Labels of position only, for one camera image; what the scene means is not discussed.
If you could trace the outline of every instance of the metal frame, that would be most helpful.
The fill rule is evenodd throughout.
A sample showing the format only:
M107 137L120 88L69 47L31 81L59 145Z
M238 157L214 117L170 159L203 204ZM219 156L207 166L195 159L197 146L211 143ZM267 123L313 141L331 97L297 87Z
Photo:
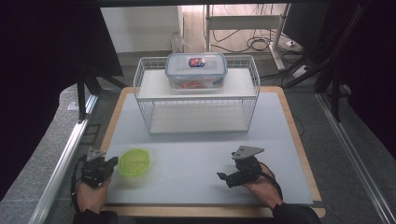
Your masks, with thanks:
M331 106L327 100L326 94L317 93L317 98L383 223L395 224L395 216L390 211L388 202L382 194L381 189L374 182L373 178L368 172L366 166L361 160L361 157L359 156L358 151L347 136L347 132L344 130L342 123L338 122L332 115Z
M139 98L140 86L143 81L143 76L145 75L146 70L157 70L157 69L165 69L166 66L166 57L153 57L153 58L142 58L139 61L139 65L136 69L136 74L134 76L134 96L136 98L137 104L139 106L140 112L143 116L143 119L146 123L148 131L150 133L158 133L153 132L153 128L155 123L152 122L153 118L155 118L156 109L165 108L178 111L180 109L188 109L194 107L194 110L204 110L205 114L211 115L210 118L221 118L221 112L218 108L227 107L227 111L230 110L240 110L243 114L241 120L244 120L244 127L238 129L231 130L217 130L213 132L247 132L250 127L250 122L253 117L254 108L256 106L257 98L260 93L260 77L256 68L256 64L254 63L254 59L248 55L240 55L240 56L226 56L228 68L246 68L250 73L250 78L253 84L255 95L253 96L233 96L233 97L196 97L193 94L189 95L187 98L149 98L149 99L141 99ZM178 117L179 122L183 122L183 118ZM157 122L162 122L162 119L156 119ZM177 133L177 131L163 131L164 133Z
M205 25L205 52L210 52L210 34L211 30L241 30L241 29L276 29L274 42L269 43L269 50L276 63L277 70L285 70L277 45L285 25L285 19L289 11L290 4L286 4L284 11L277 15L261 16L210 16L210 6L206 5L206 25Z
M52 176L49 179L49 183L47 184L44 192L38 201L37 206L35 207L35 211L33 212L29 224L38 224L44 223L48 213L50 212L50 208L55 200L55 196L58 193L58 189L61 186L64 175L67 172L67 168L70 164L70 161L73 158L73 155L78 147L79 140L83 135L85 128L87 127L89 118L93 111L93 108L96 104L97 96L91 95L86 104L86 118L76 124L73 132L71 133L69 140L64 148L64 152L61 155L61 158L58 161L58 164L55 167L55 170L52 173Z

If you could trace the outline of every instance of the human hand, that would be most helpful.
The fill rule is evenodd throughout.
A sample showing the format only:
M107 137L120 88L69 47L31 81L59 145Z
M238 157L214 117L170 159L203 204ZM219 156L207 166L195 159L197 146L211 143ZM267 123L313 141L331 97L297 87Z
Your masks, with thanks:
M275 178L275 175L270 172L265 165L261 164L261 167L264 173ZM249 189L250 192L268 206L271 211L274 210L277 204L281 205L283 203L274 185L263 176L260 176L256 181L246 183L243 186Z
M77 186L77 202L80 212L90 209L94 213L100 214L103 206L105 206L110 180L111 176L96 189L91 188L84 182Z

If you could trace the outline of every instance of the yellow-green plastic bowl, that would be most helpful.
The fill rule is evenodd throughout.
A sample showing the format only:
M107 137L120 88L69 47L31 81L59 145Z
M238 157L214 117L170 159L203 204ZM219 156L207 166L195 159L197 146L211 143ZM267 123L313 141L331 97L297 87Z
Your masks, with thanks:
M119 159L120 175L139 177L149 169L149 151L134 148L125 152Z

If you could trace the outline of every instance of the sleeve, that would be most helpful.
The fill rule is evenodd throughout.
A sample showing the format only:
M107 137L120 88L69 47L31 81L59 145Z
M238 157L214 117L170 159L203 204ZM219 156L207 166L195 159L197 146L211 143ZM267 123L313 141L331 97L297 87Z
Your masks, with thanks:
M277 204L273 211L276 223L282 224L309 224L305 214L300 213L293 206L286 203Z
M86 209L83 213L76 213L73 224L106 224L106 219L93 211Z

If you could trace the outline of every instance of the wire rack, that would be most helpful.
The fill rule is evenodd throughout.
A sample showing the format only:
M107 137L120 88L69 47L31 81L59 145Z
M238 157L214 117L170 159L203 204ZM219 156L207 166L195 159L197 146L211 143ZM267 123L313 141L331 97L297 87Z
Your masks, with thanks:
M149 133L248 132L260 92L251 56L226 56L228 74L219 91L175 91L164 74L166 57L142 58L134 96Z

